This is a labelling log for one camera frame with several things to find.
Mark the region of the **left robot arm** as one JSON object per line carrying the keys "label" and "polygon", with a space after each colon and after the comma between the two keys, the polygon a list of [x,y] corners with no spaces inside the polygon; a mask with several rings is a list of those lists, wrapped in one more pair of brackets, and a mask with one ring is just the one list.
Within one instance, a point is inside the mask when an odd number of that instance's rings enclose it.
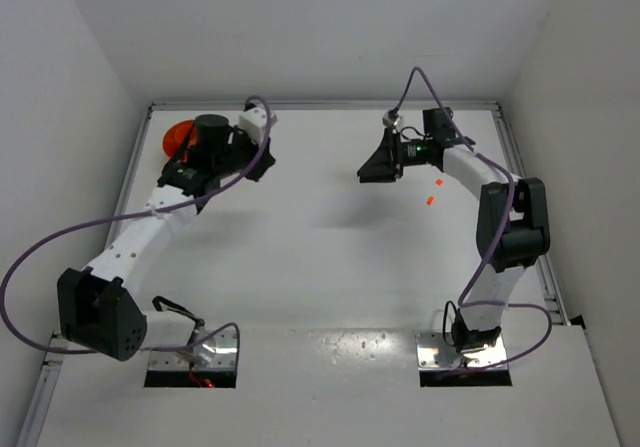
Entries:
{"label": "left robot arm", "polygon": [[236,125],[220,114],[197,116],[164,165],[142,216],[83,269],[57,281],[62,336],[126,361],[140,350],[188,350],[200,318],[170,305],[143,310],[144,277],[177,234],[239,175],[258,181],[274,165],[269,152],[273,113],[249,105]]}

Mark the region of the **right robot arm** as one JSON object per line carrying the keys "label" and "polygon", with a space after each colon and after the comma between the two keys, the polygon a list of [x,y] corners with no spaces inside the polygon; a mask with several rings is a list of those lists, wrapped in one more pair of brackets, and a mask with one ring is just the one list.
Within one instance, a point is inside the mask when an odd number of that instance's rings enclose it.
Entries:
{"label": "right robot arm", "polygon": [[520,178],[481,154],[455,127],[449,108],[422,113],[423,133],[405,139],[397,110],[382,118],[379,146],[357,172],[366,183],[393,183],[406,168],[432,166],[454,178],[478,202],[475,242],[480,264],[460,294],[449,339],[457,352],[495,344],[516,284],[550,247],[544,183]]}

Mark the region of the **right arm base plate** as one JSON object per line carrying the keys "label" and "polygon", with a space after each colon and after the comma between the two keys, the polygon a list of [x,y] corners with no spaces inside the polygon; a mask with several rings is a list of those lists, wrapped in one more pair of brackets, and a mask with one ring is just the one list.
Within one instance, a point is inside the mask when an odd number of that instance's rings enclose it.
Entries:
{"label": "right arm base plate", "polygon": [[444,372],[456,369],[507,369],[507,352],[503,337],[493,345],[457,352],[450,345],[450,335],[438,331],[418,331],[415,335],[417,362],[421,372]]}

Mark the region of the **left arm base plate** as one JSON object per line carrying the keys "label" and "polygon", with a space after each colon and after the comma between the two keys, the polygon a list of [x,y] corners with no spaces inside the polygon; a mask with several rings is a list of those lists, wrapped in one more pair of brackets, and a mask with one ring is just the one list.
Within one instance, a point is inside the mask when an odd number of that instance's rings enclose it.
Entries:
{"label": "left arm base plate", "polygon": [[235,327],[218,329],[212,335],[204,327],[194,331],[193,340],[206,341],[191,350],[178,352],[157,352],[149,355],[149,372],[187,372],[192,366],[197,373],[231,372],[237,366],[239,334]]}

